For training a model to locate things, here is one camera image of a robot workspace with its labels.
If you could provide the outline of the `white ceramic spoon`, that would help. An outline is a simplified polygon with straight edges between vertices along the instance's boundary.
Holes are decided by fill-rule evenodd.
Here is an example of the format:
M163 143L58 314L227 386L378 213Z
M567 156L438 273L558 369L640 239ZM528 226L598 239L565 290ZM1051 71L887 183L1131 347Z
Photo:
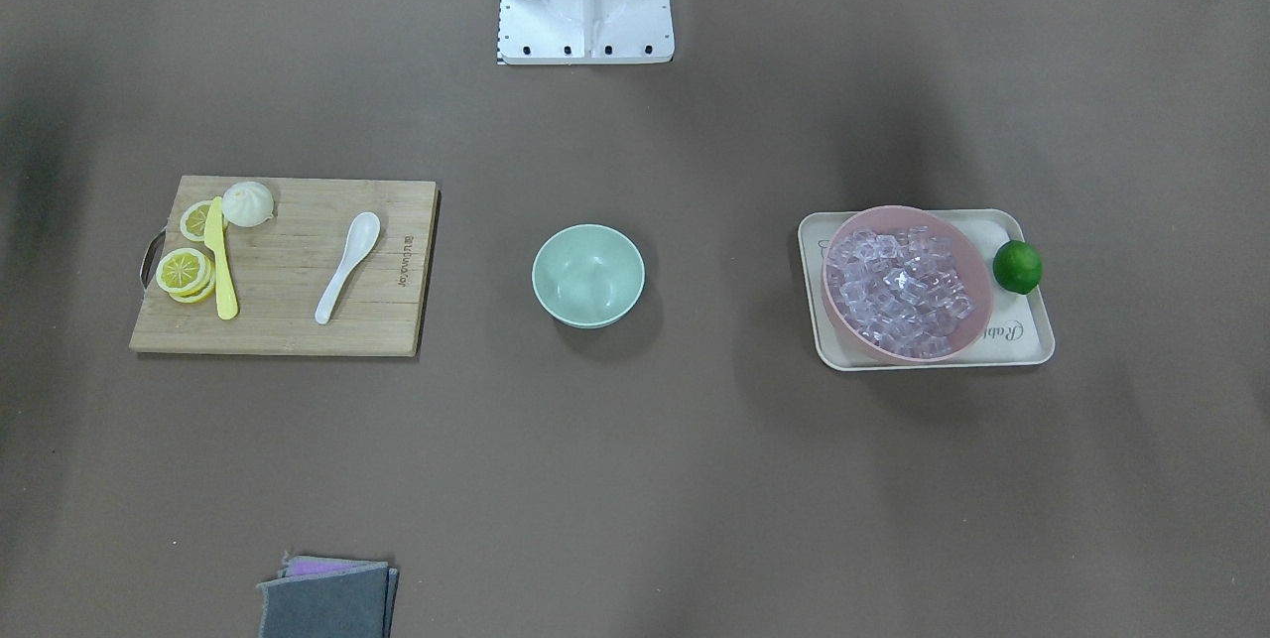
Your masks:
M381 234L381 220L377 214L372 211L362 211L349 222L348 231L345 231L345 243L343 247L343 253L337 268L331 272L330 281L326 281L325 288L323 288L323 295L318 300L318 308L314 311L314 322L318 324L326 325L331 322L331 311L337 305L337 299L339 299L344 286L345 280L352 275L353 269L373 250L375 244Z

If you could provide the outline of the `mint green bowl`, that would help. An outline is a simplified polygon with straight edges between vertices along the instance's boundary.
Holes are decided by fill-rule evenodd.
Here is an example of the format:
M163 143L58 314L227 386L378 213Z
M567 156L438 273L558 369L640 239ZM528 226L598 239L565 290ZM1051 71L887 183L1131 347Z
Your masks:
M644 257L617 227L563 227L537 250L531 287L540 308L566 327L599 329L627 316L646 281Z

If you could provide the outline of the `clear ice cubes pile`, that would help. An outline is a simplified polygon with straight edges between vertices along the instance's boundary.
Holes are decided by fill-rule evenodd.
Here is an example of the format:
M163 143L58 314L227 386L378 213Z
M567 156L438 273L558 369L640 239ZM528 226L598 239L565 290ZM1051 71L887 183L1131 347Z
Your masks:
M927 225L856 227L826 250L831 306L871 347L906 358L952 353L952 334L979 302L961 275L952 238Z

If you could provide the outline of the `pink bowl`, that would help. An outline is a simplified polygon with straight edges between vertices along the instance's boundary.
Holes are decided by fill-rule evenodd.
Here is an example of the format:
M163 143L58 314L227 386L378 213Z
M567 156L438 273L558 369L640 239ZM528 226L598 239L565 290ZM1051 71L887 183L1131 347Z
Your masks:
M972 297L979 302L979 310L972 313L970 322L966 327L961 327L952 334L952 344L955 348L952 353L940 357L940 358L906 358L900 356L894 356L885 352L885 350L878 350L871 347L867 341L862 339L856 330L850 329L845 325L843 318L834 311L831 306L828 299L828 290L826 288L826 254L823 254L823 297L826 297L826 311L831 313L831 322L838 327L839 334L848 336L853 344L859 344L860 350L864 350L869 356L874 358L880 358L881 362L888 365L906 366L925 366L944 361L944 358L958 358L960 355L965 353L970 346L979 339L980 332L984 330L987 323L989 322L991 313L993 310L993 291L991 290L992 277L988 264L980 258L978 250L972 247L969 239L958 227L952 227L947 222L933 216L932 212L921 211L919 208L911 207L911 205L878 205L874 208L866 208L866 211L855 212L853 217L848 219L843 226L831 236L831 243L838 240L839 236L845 236L856 227L875 227L875 230L884 230L884 227L909 227L916 225L927 225L933 230L935 235L946 235L952 238L952 255L958 261L958 266L961 269L961 275L966 277L966 283L970 285Z

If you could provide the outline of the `bamboo cutting board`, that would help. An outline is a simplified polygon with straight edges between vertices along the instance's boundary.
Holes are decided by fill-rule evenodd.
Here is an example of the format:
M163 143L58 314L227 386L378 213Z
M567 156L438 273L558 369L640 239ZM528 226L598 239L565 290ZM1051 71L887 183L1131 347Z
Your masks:
M174 302L151 278L130 348L138 353L411 357L431 278L439 186L431 180L268 178L274 214L227 227L239 313ZM315 309L357 214L377 214L373 250L352 271L326 324Z

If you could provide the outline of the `green lime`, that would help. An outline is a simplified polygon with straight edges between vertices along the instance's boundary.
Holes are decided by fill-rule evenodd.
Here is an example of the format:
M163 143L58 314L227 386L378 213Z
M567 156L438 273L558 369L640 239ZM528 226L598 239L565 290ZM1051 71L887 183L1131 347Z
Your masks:
M1026 296L1043 280L1044 262L1033 245L1011 239L998 248L991 269L999 287L1008 294Z

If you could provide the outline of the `beige plastic tray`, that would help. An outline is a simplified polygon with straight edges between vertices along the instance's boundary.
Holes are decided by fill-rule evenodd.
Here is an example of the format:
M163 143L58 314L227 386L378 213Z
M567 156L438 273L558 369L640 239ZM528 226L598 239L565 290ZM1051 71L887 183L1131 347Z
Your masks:
M999 208L939 208L933 216L947 222L969 239L980 258L991 264L996 252L1008 240L1022 240L1022 227L1011 214ZM798 243L800 263L806 286L806 308L812 316L812 336L817 355L829 369L839 372L900 370L869 356L848 336L839 334L831 322L823 297L823 254L831 236L853 211L820 211L808 214L799 222ZM1024 296L1008 294L989 278L993 291L993 310L980 339L977 339L958 358L925 365L925 369L993 367L1041 365L1054 353L1052 322L1043 302L1041 290L1034 288Z

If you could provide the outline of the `yellow plastic knife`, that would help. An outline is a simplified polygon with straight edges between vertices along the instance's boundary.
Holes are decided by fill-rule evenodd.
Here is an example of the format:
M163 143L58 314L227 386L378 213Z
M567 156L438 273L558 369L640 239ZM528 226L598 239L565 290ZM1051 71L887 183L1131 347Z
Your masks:
M208 214L204 217L203 244L212 253L216 264L215 295L217 315L222 320L235 319L239 316L239 300L225 241L222 196L215 196L213 200L210 200Z

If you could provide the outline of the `lemon slice stack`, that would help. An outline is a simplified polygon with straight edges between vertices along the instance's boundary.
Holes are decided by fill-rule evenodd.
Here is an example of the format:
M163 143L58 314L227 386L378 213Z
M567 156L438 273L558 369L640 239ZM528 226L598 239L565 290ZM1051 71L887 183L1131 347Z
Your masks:
M203 302L216 290L216 263L198 249L179 248L160 259L155 280L174 302Z

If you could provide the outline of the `single lemon slice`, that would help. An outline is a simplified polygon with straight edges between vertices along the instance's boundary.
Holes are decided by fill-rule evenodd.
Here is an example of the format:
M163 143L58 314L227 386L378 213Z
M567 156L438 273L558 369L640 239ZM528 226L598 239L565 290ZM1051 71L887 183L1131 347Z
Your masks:
M199 200L199 202L185 208L185 212L182 214L182 220L179 220L179 233L182 233L182 236L193 243L204 241L204 227L207 226L212 205L213 200Z

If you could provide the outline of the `grey folded cloth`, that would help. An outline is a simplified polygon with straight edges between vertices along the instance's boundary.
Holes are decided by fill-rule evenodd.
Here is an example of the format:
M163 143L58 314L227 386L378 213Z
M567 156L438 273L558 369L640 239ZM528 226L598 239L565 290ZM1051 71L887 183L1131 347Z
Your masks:
M259 637L389 637L399 569L384 560L286 554L262 594Z

